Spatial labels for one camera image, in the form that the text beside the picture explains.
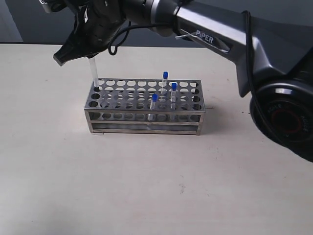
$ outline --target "wire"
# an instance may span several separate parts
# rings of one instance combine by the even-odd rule
[[[252,95],[253,102],[255,104],[256,110],[259,113],[262,122],[265,124],[266,128],[270,134],[284,147],[289,148],[291,151],[296,153],[293,149],[288,146],[289,144],[277,133],[272,127],[271,123],[265,116],[261,104],[257,98],[255,86],[253,84],[253,66],[254,66],[254,48],[253,48],[253,38],[252,38],[252,25],[251,25],[251,13],[249,11],[244,11],[243,14],[246,15],[246,69],[248,75],[248,82],[250,86],[250,91]]]
[[[108,52],[110,55],[116,55],[117,54],[117,49],[119,46],[121,46],[127,39],[129,32],[133,29],[138,29],[138,28],[153,28],[153,27],[169,27],[170,25],[168,23],[153,23],[153,24],[149,24],[149,25],[131,25],[131,22],[129,21],[128,27],[118,31],[111,39],[111,41],[108,44]],[[115,46],[114,51],[112,51],[112,45],[115,42],[115,40],[123,33],[125,33],[125,37],[124,39],[118,43]]]

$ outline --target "test tube rack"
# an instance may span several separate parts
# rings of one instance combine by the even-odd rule
[[[171,110],[172,83],[178,85],[175,110]],[[161,80],[100,78],[99,84],[99,88],[92,84],[84,108],[91,133],[201,133],[205,115],[201,81],[168,80],[166,94],[161,94]],[[153,94],[158,94],[158,101],[150,110]],[[156,118],[148,121],[148,114]]]

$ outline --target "white table surface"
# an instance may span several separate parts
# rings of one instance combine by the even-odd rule
[[[92,135],[87,59],[0,45],[1,235],[311,235],[313,165],[265,138],[235,66],[203,48],[123,47],[99,77],[201,79],[201,136]]]

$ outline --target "white tube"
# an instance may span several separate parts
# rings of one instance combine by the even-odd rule
[[[91,69],[91,74],[92,74],[92,78],[93,78],[93,85],[94,85],[94,87],[99,87],[96,57],[94,56],[91,59],[89,59],[89,63],[90,63],[90,69]]]

